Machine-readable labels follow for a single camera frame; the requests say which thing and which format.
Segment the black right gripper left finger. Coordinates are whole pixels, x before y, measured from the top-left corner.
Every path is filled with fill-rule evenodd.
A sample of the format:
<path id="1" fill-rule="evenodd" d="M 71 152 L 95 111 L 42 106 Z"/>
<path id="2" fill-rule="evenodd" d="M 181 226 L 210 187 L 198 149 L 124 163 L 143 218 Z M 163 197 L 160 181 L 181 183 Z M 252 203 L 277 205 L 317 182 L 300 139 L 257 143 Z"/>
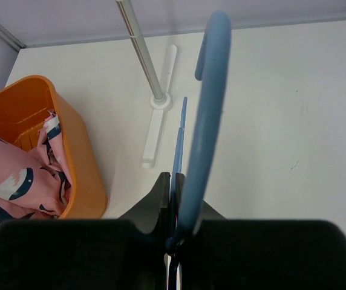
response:
<path id="1" fill-rule="evenodd" d="M 117 219 L 6 222 L 0 289 L 165 289 L 170 175 Z"/>

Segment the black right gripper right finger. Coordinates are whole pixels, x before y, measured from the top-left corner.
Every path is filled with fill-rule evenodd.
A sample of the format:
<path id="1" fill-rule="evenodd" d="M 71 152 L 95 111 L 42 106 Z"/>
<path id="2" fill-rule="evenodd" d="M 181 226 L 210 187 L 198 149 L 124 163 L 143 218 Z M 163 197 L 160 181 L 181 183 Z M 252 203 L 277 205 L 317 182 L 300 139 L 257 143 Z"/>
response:
<path id="1" fill-rule="evenodd" d="M 206 219 L 181 270 L 183 289 L 346 289 L 346 235 L 325 220 Z"/>

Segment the pink shark print shorts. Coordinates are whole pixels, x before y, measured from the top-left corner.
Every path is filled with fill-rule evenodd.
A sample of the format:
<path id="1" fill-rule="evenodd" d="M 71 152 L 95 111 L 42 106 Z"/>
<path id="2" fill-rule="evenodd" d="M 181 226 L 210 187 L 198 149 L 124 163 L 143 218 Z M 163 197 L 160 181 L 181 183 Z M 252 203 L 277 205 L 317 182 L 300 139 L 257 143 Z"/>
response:
<path id="1" fill-rule="evenodd" d="M 26 152 L 0 138 L 0 224 L 13 219 L 58 218 L 72 180 L 59 117 L 50 113 L 37 146 Z"/>

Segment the blue wire hanger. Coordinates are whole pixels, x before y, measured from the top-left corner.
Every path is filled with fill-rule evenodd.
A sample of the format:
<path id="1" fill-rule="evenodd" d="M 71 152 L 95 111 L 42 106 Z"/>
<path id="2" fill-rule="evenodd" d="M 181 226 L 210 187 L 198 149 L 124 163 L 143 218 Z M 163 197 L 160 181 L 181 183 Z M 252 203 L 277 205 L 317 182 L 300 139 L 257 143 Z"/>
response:
<path id="1" fill-rule="evenodd" d="M 201 82 L 200 98 L 177 226 L 172 237 L 166 241 L 168 254 L 173 254 L 193 235 L 200 218 L 223 111 L 231 32 L 227 13 L 212 13 L 204 31 L 195 69 L 195 78 Z"/>

